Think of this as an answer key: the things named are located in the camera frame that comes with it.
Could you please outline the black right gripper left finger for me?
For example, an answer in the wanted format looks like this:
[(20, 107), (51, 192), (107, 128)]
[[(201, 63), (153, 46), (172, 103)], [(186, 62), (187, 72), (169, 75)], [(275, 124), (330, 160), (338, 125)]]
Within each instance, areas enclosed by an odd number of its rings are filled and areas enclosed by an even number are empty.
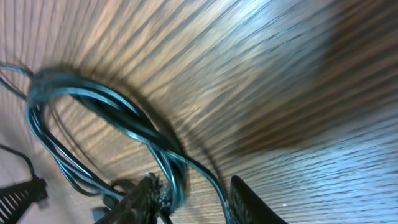
[(158, 176), (148, 173), (127, 195), (95, 224), (156, 224), (160, 213)]

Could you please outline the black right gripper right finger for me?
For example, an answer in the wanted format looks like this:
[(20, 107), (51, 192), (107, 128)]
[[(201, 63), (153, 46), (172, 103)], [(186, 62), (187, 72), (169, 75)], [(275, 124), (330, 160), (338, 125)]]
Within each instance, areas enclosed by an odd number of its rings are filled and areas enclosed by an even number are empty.
[(232, 176), (229, 190), (231, 223), (287, 224), (239, 176)]

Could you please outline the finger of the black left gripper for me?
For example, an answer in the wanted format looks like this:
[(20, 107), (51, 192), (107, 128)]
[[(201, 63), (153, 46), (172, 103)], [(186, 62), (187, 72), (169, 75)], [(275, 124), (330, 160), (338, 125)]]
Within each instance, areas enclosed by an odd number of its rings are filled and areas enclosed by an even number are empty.
[(1, 223), (16, 224), (34, 203), (48, 198), (47, 183), (35, 177), (30, 181), (1, 188)]

